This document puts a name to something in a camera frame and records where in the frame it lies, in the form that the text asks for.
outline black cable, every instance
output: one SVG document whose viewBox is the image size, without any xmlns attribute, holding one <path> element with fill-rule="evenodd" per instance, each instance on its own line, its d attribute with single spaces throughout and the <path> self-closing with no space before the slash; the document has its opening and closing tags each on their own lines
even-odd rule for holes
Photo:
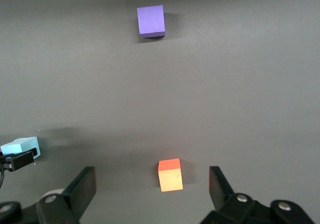
<svg viewBox="0 0 320 224">
<path fill-rule="evenodd" d="M 4 179 L 5 179 L 5 169 L 1 163 L 0 163 L 0 172 L 1 172 L 1 176 L 0 176 L 0 188 L 1 188 L 2 184 L 4 183 Z"/>
</svg>

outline gray surface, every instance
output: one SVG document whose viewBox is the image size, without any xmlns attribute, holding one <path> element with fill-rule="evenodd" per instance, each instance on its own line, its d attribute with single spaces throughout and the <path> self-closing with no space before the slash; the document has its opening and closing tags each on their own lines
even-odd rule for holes
<svg viewBox="0 0 320 224">
<path fill-rule="evenodd" d="M 137 7 L 164 6 L 166 37 Z M 6 173 L 24 207 L 86 165 L 82 223 L 196 224 L 209 166 L 262 204 L 320 223 L 320 0 L 0 0 L 0 144 L 38 136 L 36 165 Z M 162 193 L 161 159 L 184 190 Z"/>
</svg>

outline orange block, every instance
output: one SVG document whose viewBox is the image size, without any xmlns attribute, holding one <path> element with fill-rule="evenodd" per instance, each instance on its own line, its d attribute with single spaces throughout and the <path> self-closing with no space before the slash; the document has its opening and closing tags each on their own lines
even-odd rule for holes
<svg viewBox="0 0 320 224">
<path fill-rule="evenodd" d="M 179 158 L 159 161 L 158 174 L 162 192 L 182 190 L 184 188 Z"/>
</svg>

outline purple cube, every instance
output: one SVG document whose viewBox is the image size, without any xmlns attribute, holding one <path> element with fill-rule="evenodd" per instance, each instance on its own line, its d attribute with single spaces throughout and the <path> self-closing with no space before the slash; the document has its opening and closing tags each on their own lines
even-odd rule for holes
<svg viewBox="0 0 320 224">
<path fill-rule="evenodd" d="M 137 8 L 139 33 L 143 38 L 164 37 L 165 17 L 163 5 Z"/>
</svg>

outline light blue block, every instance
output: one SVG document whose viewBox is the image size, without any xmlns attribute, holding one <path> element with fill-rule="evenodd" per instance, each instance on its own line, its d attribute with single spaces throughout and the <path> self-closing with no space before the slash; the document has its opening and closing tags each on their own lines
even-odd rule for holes
<svg viewBox="0 0 320 224">
<path fill-rule="evenodd" d="M 3 155 L 19 154 L 30 151 L 33 148 L 36 148 L 37 155 L 33 157 L 33 159 L 36 159 L 40 156 L 40 149 L 38 139 L 35 136 L 19 138 L 17 140 L 14 140 L 13 142 L 4 144 L 1 146 L 1 151 Z"/>
</svg>

